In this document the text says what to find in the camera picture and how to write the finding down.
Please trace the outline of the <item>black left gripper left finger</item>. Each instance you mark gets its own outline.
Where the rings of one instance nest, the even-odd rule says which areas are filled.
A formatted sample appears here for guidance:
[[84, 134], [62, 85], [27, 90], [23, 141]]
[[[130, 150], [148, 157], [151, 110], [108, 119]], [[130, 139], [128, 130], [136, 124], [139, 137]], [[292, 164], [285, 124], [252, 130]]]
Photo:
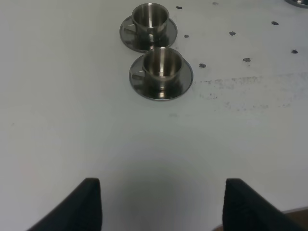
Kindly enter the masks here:
[[103, 225], [98, 178], [84, 179], [57, 207], [30, 231], [100, 231]]

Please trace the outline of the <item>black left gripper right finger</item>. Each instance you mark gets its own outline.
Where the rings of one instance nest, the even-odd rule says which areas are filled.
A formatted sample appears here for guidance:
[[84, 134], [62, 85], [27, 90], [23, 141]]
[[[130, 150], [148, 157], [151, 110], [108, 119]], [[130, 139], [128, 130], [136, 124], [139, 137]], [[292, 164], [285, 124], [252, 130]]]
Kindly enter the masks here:
[[303, 231], [242, 179], [227, 179], [222, 226], [225, 231]]

